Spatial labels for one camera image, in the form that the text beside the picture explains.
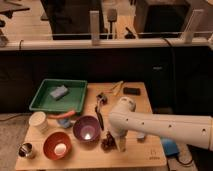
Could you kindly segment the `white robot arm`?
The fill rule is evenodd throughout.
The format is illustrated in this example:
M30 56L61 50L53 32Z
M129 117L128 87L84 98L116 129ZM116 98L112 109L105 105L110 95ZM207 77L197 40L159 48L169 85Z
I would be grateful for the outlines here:
M213 151L211 116L144 114L135 108L133 99L121 97L109 112L109 131L115 139L135 131Z

